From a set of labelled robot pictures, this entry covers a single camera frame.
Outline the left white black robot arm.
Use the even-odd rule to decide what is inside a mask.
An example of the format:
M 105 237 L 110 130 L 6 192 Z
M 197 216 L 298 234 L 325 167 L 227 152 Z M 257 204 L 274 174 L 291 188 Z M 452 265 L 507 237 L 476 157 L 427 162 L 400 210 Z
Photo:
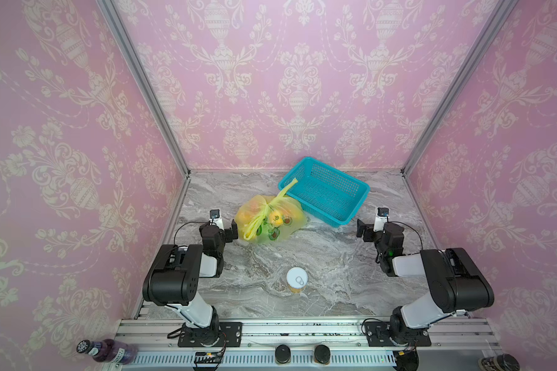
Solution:
M 142 286 L 144 301 L 171 309 L 184 323 L 167 334 L 179 347 L 225 346 L 218 312 L 198 293 L 201 278 L 219 278 L 224 270 L 224 248 L 238 239 L 235 221 L 225 228 L 221 219 L 199 226 L 201 244 L 160 247 Z

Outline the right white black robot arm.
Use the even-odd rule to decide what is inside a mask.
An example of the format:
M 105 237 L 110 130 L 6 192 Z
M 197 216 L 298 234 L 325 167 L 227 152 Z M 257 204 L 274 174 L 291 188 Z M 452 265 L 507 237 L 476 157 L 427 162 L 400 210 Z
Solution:
M 376 263 L 389 277 L 424 277 L 429 291 L 410 304 L 395 308 L 388 323 L 371 320 L 361 326 L 368 341 L 381 345 L 430 346 L 429 328 L 460 312 L 473 312 L 494 304 L 494 291 L 463 248 L 404 253 L 404 228 L 393 222 L 357 221 L 356 235 L 371 242 Z

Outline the yellow plastic bag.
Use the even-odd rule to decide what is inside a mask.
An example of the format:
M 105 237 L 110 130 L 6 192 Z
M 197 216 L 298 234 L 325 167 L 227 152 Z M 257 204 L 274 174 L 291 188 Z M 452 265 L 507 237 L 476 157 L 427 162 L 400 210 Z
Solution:
M 238 238 L 252 244 L 269 244 L 289 239 L 308 223 L 301 203 L 287 192 L 295 178 L 276 196 L 257 195 L 242 205 L 235 217 Z

